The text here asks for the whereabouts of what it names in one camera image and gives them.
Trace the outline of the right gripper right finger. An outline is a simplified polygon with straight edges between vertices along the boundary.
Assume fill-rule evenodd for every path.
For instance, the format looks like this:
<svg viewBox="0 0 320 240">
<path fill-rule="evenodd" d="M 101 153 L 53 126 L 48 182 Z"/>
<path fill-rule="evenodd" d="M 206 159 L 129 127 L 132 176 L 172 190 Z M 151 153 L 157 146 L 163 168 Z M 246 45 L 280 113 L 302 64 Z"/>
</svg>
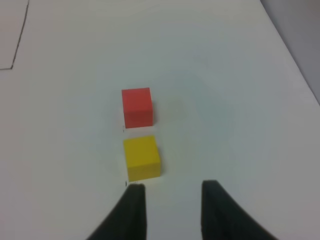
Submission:
<svg viewBox="0 0 320 240">
<path fill-rule="evenodd" d="M 204 240 L 274 240 L 216 180 L 201 186 L 201 235 Z"/>
</svg>

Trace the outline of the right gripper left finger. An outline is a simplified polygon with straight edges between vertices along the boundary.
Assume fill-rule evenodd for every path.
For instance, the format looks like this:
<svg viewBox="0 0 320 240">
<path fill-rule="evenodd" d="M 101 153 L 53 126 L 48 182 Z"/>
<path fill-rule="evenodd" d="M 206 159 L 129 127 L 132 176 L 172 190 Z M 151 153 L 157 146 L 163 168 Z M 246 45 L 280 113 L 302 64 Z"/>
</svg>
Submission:
<svg viewBox="0 0 320 240">
<path fill-rule="evenodd" d="M 146 188 L 130 184 L 89 240 L 145 240 L 147 238 Z"/>
</svg>

